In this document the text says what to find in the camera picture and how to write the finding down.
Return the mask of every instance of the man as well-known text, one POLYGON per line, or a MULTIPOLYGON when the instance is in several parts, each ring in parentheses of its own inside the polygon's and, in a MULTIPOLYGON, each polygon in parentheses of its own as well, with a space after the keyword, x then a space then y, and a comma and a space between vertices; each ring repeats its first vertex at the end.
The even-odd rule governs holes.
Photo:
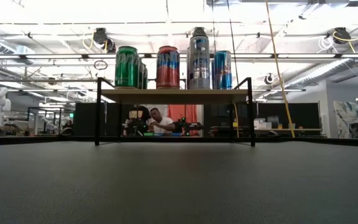
POLYGON ((175 125, 171 118, 163 118, 157 108, 150 110, 150 115, 154 121, 150 124, 154 128, 154 133, 170 134, 175 130, 175 125))

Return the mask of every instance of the red soda can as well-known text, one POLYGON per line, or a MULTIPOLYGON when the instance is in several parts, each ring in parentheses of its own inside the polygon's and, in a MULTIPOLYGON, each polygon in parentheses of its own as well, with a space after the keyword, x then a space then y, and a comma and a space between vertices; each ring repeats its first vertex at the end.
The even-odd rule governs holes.
POLYGON ((157 89, 179 89, 180 56, 172 46, 160 47, 157 54, 157 89))

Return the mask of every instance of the soda can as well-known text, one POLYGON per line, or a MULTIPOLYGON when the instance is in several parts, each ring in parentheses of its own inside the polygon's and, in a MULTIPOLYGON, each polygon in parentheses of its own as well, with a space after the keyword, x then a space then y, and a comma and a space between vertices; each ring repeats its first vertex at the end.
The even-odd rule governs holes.
POLYGON ((190 67, 191 63, 190 63, 190 48, 187 48, 187 53, 186 53, 186 66, 187 66, 187 77, 186 77, 186 89, 189 90, 190 89, 190 67))
POLYGON ((139 78, 139 55, 137 49, 122 46, 116 54, 116 88, 137 88, 139 78))
POLYGON ((214 90, 231 90, 231 53, 224 50, 215 53, 213 72, 213 89, 214 90))
POLYGON ((190 39, 190 65, 190 89, 211 89, 209 40, 202 27, 197 27, 190 39))
POLYGON ((157 54, 157 89, 179 89, 180 56, 172 46, 160 47, 157 54))
POLYGON ((139 69, 139 87, 138 89, 140 90, 146 90, 147 89, 147 84, 148 84, 148 79, 147 79, 147 68, 146 65, 141 63, 140 65, 140 69, 139 69))

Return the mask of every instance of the blue can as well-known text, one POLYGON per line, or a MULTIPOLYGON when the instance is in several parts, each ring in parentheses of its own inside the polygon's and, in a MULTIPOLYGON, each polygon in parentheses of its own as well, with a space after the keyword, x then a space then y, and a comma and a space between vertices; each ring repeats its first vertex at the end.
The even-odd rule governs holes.
POLYGON ((229 51, 216 52, 214 56, 213 69, 213 89, 231 90, 231 53, 229 51))

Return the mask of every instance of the wall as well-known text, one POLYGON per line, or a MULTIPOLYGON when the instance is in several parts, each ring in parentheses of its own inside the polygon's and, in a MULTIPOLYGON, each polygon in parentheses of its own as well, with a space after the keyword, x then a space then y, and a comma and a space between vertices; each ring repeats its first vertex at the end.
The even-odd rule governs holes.
POLYGON ((356 102, 356 98, 358 98, 358 85, 341 85, 327 82, 327 96, 331 137, 337 138, 338 130, 336 125, 336 115, 334 112, 334 101, 356 102))
POLYGON ((289 93, 287 100, 289 103, 319 102, 323 134, 325 133, 329 138, 337 138, 334 101, 356 102, 356 98, 358 98, 358 77, 341 83, 333 83, 332 81, 349 74, 350 71, 345 71, 319 82, 317 86, 305 87, 305 92, 289 93))

